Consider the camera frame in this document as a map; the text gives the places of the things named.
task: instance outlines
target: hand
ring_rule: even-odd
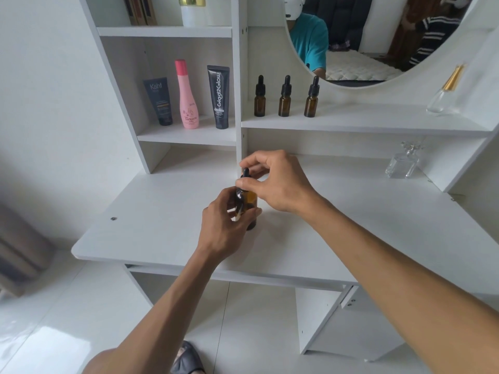
[[[239,165],[249,168],[252,178],[240,178],[235,184],[255,192],[276,210],[299,213],[311,195],[318,196],[296,156],[288,155],[283,150],[257,151]],[[257,180],[267,173],[265,181]]]
[[[222,190],[216,200],[203,210],[198,250],[208,253],[217,265],[239,249],[246,228],[261,214],[261,208],[252,208],[234,222],[231,218],[235,216],[235,211],[227,211],[234,208],[234,201],[233,186]]]

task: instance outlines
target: gold cap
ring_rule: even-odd
[[[453,92],[456,90],[459,84],[459,80],[461,79],[461,75],[463,74],[463,69],[466,64],[461,64],[456,66],[454,69],[454,73],[449,77],[445,85],[442,87],[442,90]]]
[[[179,0],[180,6],[206,6],[206,0]]]

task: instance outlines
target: striped shirt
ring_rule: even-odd
[[[416,31],[425,33],[421,45],[410,58],[409,64],[415,66],[430,56],[459,27],[460,18],[428,17],[416,23]]]

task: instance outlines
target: mattress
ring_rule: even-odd
[[[402,74],[401,70],[358,51],[328,51],[326,53],[326,80],[386,81],[400,74]]]

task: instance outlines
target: white tile floor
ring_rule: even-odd
[[[134,277],[152,302],[173,281]],[[374,363],[298,354],[295,304],[294,289],[211,281],[187,339],[201,351],[208,374],[429,372],[408,346]],[[60,252],[26,295],[0,299],[0,372],[79,373],[95,354],[117,346],[149,309],[122,266]]]

